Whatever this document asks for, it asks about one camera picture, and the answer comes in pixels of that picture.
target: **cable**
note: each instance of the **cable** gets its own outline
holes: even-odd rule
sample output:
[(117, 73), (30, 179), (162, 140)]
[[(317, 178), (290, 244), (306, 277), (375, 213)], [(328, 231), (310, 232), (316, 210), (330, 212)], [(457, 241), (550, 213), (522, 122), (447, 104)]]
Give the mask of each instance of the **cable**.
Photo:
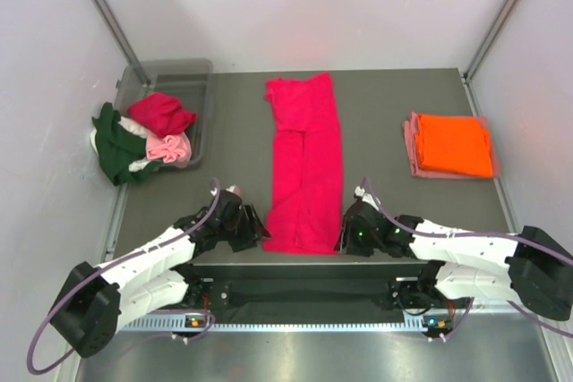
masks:
[(462, 315), (462, 318), (459, 319), (458, 323), (452, 328), (452, 330), (449, 333), (444, 335), (444, 338), (443, 338), (444, 342), (449, 340), (459, 330), (459, 328), (462, 326), (462, 324), (466, 320), (467, 315), (469, 315), (469, 311), (472, 309), (473, 306), (474, 306), (474, 299), (470, 300), (470, 302), (467, 304), (466, 311)]
[[(402, 230), (404, 230), (405, 232), (408, 232), (410, 234), (415, 234), (416, 236), (431, 237), (431, 238), (435, 238), (435, 239), (449, 239), (450, 238), (450, 236), (448, 236), (447, 234), (420, 232), (420, 231), (417, 231), (413, 228), (408, 227), (407, 225), (403, 225), (402, 223), (400, 223), (397, 219), (395, 219), (382, 206), (381, 200), (378, 198), (378, 196), (374, 192), (374, 189), (372, 187), (372, 183), (370, 182), (370, 178), (368, 176), (364, 177), (360, 186), (361, 186), (361, 188), (365, 188), (368, 191), (368, 193), (374, 199), (376, 199), (376, 203), (378, 204), (378, 209), (379, 209), (380, 213), (383, 214), (384, 217), (386, 217), (386, 219), (388, 219), (396, 227), (401, 228)], [(507, 234), (507, 233), (496, 233), (496, 232), (467, 232), (467, 233), (456, 233), (455, 237), (456, 238), (458, 238), (458, 237), (495, 237), (495, 238), (509, 239), (511, 241), (522, 243), (522, 244), (527, 245), (531, 248), (534, 248), (535, 250), (543, 252), (543, 253), (549, 255), (550, 257), (554, 257), (555, 259), (559, 260), (563, 264), (567, 264), (568, 266), (573, 266), (573, 259), (570, 259), (569, 257), (566, 257), (565, 255), (559, 254), (557, 251), (551, 250), (551, 249), (547, 248), (546, 246), (540, 245), (539, 243), (535, 243), (533, 241), (530, 241), (524, 237), (520, 237), (517, 235), (512, 235), (512, 234)], [(523, 308), (516, 305), (516, 303), (514, 303), (512, 301), (509, 301), (509, 304), (511, 306), (513, 306), (519, 313), (521, 313), (522, 315), (531, 319), (532, 321), (534, 321), (539, 326), (544, 327), (544, 328), (548, 329), (549, 331), (552, 331), (553, 333), (557, 333), (558, 335), (564, 335), (566, 337), (573, 338), (573, 333), (569, 333), (569, 332), (560, 330), (559, 328), (554, 327), (551, 324), (547, 324), (546, 322), (542, 322), (539, 319), (530, 316)], [(459, 320), (459, 323), (446, 336), (446, 338), (450, 338), (456, 331), (458, 331), (458, 327), (463, 322), (463, 320), (466, 318), (466, 314), (469, 313), (470, 307), (471, 306), (467, 307), (466, 312), (462, 316), (462, 319)]]
[(396, 299), (396, 304), (399, 306), (399, 308), (402, 309), (402, 311), (404, 311), (405, 313), (407, 313), (411, 317), (421, 317), (424, 313), (427, 313), (428, 311), (430, 311), (430, 308), (426, 308), (424, 310), (420, 310), (419, 312), (410, 312), (406, 309), (406, 306), (404, 306), (402, 304), (402, 301), (400, 300), (399, 294), (395, 297), (395, 299)]
[(456, 306), (452, 300), (448, 300), (448, 316), (451, 321), (453, 321), (456, 316)]
[[(203, 315), (204, 317), (206, 317), (208, 319), (208, 324), (205, 328), (203, 328), (202, 331), (200, 331), (200, 333), (194, 337), (186, 337), (184, 339), (184, 343), (188, 344), (189, 342), (196, 342), (197, 340), (203, 338), (207, 332), (209, 330), (211, 330), (213, 328), (213, 326), (215, 325), (215, 323), (217, 322), (217, 319), (215, 318), (215, 315), (213, 315), (211, 312), (206, 311), (206, 310), (200, 310), (200, 309), (188, 309), (188, 310), (156, 310), (154, 312), (151, 312), (151, 314), (153, 315), (166, 315), (166, 314), (170, 314), (170, 315), (186, 315), (188, 313), (195, 313), (195, 314), (200, 314)], [(133, 351), (134, 349), (138, 348), (139, 346), (141, 346), (142, 344), (145, 344), (151, 340), (154, 339), (159, 339), (160, 337), (169, 337), (172, 339), (175, 339), (175, 335), (172, 333), (156, 333), (154, 335), (148, 335), (147, 337), (142, 338), (140, 341), (137, 342), (133, 342), (131, 345), (129, 345), (127, 348), (125, 348), (123, 351), (121, 351), (120, 353), (118, 353), (115, 358), (109, 362), (104, 368), (102, 369), (94, 369), (94, 371), (98, 374), (101, 373), (105, 373), (108, 370), (110, 370), (112, 367), (114, 367), (118, 361), (120, 361), (125, 355), (127, 355), (129, 352)]]
[[(173, 239), (170, 239), (170, 240), (162, 243), (161, 245), (159, 245), (157, 247), (149, 249), (149, 252), (154, 252), (154, 251), (159, 250), (165, 246), (169, 246), (173, 242), (176, 242), (180, 239), (183, 239), (186, 235), (193, 233), (195, 230), (197, 230), (199, 227), (201, 227), (203, 224), (205, 224), (205, 222), (207, 222), (207, 220), (209, 219), (209, 217), (211, 216), (211, 214), (215, 210), (215, 207), (218, 204), (218, 199), (219, 199), (219, 196), (221, 193), (220, 184), (219, 184), (219, 181), (217, 178), (213, 178), (211, 180), (211, 186), (215, 189), (215, 196), (214, 196), (213, 202), (211, 203), (211, 206), (210, 206), (209, 210), (207, 211), (207, 213), (205, 214), (205, 216), (203, 218), (201, 218), (199, 220), (199, 222), (197, 224), (193, 225), (191, 228), (189, 228), (186, 231), (184, 231), (183, 233), (177, 235)], [(120, 259), (112, 261), (111, 263), (109, 263), (105, 267), (100, 268), (99, 270), (97, 270), (93, 274), (86, 277), (83, 281), (81, 281), (74, 288), (72, 288), (72, 290), (70, 290), (70, 292), (62, 298), (62, 300), (60, 300), (58, 303), (56, 303), (54, 305), (52, 310), (48, 312), (48, 314), (46, 315), (44, 320), (40, 323), (38, 329), (36, 330), (36, 333), (34, 333), (34, 336), (32, 337), (32, 340), (30, 342), (30, 346), (28, 348), (28, 353), (26, 356), (26, 366), (28, 368), (29, 373), (31, 373), (32, 375), (35, 375), (35, 376), (48, 373), (50, 370), (55, 369), (57, 366), (59, 366), (62, 362), (64, 362), (73, 353), (73, 349), (71, 349), (70, 351), (66, 352), (62, 357), (60, 357), (58, 360), (56, 360), (54, 363), (50, 364), (49, 366), (45, 367), (44, 369), (36, 369), (34, 367), (34, 352), (36, 351), (36, 346), (38, 346), (38, 340), (42, 336), (42, 334), (44, 333), (44, 330), (46, 329), (47, 325), (50, 323), (52, 318), (57, 314), (57, 312), (59, 312), (63, 308), (63, 306), (69, 300), (71, 300), (72, 297), (77, 292), (79, 292), (83, 287), (85, 287), (87, 284), (89, 284), (91, 281), (93, 281), (98, 276), (102, 275), (103, 273), (106, 273), (108, 270), (111, 270), (114, 267), (117, 267), (121, 264), (124, 264), (125, 261), (135, 259), (137, 257), (140, 257), (141, 255), (146, 254), (146, 253), (148, 253), (148, 252), (146, 252), (145, 250), (140, 250), (138, 252), (134, 252), (134, 253), (125, 255), (125, 256), (121, 257)]]

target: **white cloth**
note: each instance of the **white cloth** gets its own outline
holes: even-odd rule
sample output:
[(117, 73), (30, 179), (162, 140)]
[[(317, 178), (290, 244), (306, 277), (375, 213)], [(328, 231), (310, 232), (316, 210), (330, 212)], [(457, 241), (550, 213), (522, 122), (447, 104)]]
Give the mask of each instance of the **white cloth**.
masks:
[(141, 124), (125, 116), (122, 116), (122, 119), (119, 120), (119, 125), (124, 127), (129, 133), (134, 134), (135, 136), (139, 136), (143, 139), (147, 139), (147, 135), (150, 134), (150, 131), (143, 127)]
[[(91, 147), (93, 148), (94, 151), (96, 151), (96, 154), (98, 154), (98, 147), (96, 147), (96, 134), (98, 134), (98, 131), (96, 129), (93, 129), (90, 133), (90, 142), (91, 142)], [(129, 166), (127, 167), (127, 170), (129, 170), (130, 172), (139, 172), (140, 170), (143, 170), (145, 168), (145, 166), (148, 165), (149, 163), (151, 163), (151, 160), (149, 160), (147, 157), (144, 157), (141, 160), (135, 160), (134, 162), (130, 163)]]

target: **pink cloth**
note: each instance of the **pink cloth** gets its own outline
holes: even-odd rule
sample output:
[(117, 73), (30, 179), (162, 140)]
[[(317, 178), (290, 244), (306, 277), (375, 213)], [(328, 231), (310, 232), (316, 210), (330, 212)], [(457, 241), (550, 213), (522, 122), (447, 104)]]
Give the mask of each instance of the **pink cloth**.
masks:
[[(485, 118), (484, 116), (478, 116), (477, 121), (484, 129), (487, 129), (487, 118)], [(404, 140), (406, 141), (406, 151), (408, 153), (408, 159), (410, 161), (410, 171), (412, 172), (412, 176), (417, 176), (419, 178), (428, 178), (428, 179), (481, 179), (481, 178), (476, 178), (474, 176), (469, 176), (467, 174), (449, 174), (446, 172), (433, 172), (421, 169), (420, 167), (418, 167), (417, 156), (415, 153), (415, 137), (414, 137), (419, 132), (418, 114), (416, 112), (413, 112), (410, 115), (410, 118), (404, 121), (402, 127), (404, 128)], [(490, 154), (490, 158), (492, 159), (493, 176), (497, 178), (500, 176), (500, 160), (498, 159), (498, 155), (496, 154), (495, 148), (493, 147), (493, 142), (492, 142), (492, 152)]]
[(332, 80), (267, 82), (277, 124), (264, 250), (332, 254), (342, 223), (343, 158)]
[(161, 158), (164, 163), (185, 167), (191, 159), (191, 142), (185, 133), (161, 139), (150, 132), (145, 142), (145, 152), (149, 160)]

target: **magenta towel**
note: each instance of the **magenta towel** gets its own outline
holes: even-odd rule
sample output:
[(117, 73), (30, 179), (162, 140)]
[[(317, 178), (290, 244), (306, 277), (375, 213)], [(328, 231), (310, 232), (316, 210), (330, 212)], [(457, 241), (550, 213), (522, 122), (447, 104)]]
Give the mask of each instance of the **magenta towel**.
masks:
[(264, 250), (332, 254), (342, 222), (343, 158), (332, 80), (267, 82), (277, 125)]
[(191, 142), (185, 133), (161, 139), (150, 132), (145, 142), (145, 152), (149, 160), (161, 158), (164, 163), (175, 163), (177, 167), (185, 167), (191, 159)]
[(135, 102), (127, 114), (160, 138), (183, 133), (197, 119), (197, 114), (183, 109), (178, 98), (163, 93), (153, 93)]
[[(478, 116), (477, 121), (484, 129), (487, 128), (487, 118), (484, 116)], [(408, 153), (408, 160), (410, 162), (410, 171), (412, 172), (412, 176), (428, 179), (481, 179), (475, 178), (474, 176), (469, 176), (467, 174), (449, 174), (446, 172), (433, 172), (430, 170), (421, 169), (418, 167), (414, 138), (414, 136), (419, 132), (418, 113), (413, 112), (410, 115), (410, 118), (404, 121), (402, 127), (404, 128), (404, 140), (406, 141), (406, 151)], [(493, 142), (490, 158), (492, 159), (493, 176), (497, 178), (500, 176), (500, 160), (498, 159), (498, 155), (495, 152), (495, 148), (493, 147)]]

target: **red cloth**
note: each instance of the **red cloth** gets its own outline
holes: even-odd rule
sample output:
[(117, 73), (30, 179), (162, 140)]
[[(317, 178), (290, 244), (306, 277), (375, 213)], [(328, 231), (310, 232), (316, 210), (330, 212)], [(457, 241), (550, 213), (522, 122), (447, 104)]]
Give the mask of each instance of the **red cloth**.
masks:
[(342, 223), (343, 159), (332, 80), (267, 82), (277, 124), (264, 250), (333, 254)]
[(183, 110), (179, 99), (162, 93), (153, 93), (134, 103), (127, 114), (161, 139), (183, 133), (197, 119), (194, 112)]

